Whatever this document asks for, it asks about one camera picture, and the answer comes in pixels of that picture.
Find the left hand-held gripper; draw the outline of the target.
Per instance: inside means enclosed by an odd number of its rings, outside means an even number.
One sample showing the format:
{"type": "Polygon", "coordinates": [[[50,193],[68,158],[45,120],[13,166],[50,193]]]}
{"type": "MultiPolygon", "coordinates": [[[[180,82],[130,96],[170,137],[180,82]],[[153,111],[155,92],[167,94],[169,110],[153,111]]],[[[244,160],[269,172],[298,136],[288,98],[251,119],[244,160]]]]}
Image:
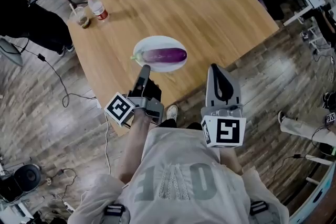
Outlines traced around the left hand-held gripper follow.
{"type": "Polygon", "coordinates": [[[128,94],[116,93],[105,107],[106,114],[119,126],[130,127],[128,121],[134,116],[135,110],[142,110],[149,116],[152,123],[162,122],[164,106],[161,103],[162,91],[157,84],[149,79],[151,68],[144,65],[140,70],[134,87],[128,94]]]}

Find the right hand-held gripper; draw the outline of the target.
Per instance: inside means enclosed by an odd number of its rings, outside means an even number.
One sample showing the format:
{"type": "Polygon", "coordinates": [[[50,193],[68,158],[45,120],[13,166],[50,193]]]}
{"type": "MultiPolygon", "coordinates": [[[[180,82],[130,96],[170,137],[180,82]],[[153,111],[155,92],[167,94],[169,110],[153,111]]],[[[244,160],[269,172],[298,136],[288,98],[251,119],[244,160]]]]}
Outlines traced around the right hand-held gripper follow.
{"type": "Polygon", "coordinates": [[[211,64],[207,74],[206,107],[201,109],[201,126],[207,147],[242,146],[246,118],[240,101],[238,81],[224,68],[211,64]],[[230,106],[215,106],[221,101],[230,106]]]}

